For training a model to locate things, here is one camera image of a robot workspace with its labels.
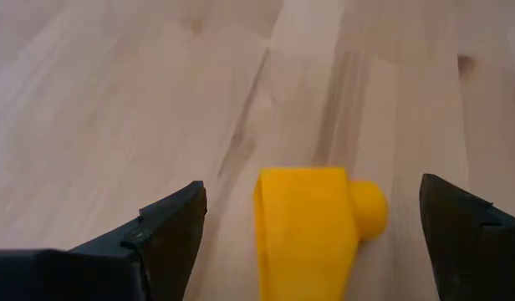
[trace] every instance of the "wooden floor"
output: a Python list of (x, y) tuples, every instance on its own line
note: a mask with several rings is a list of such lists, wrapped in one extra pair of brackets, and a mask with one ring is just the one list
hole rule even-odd
[(186, 300), (257, 300), (258, 171), (323, 165), (389, 197), (346, 298), (437, 300), (421, 175), (515, 215), (515, 0), (0, 0), (0, 248), (203, 180)]

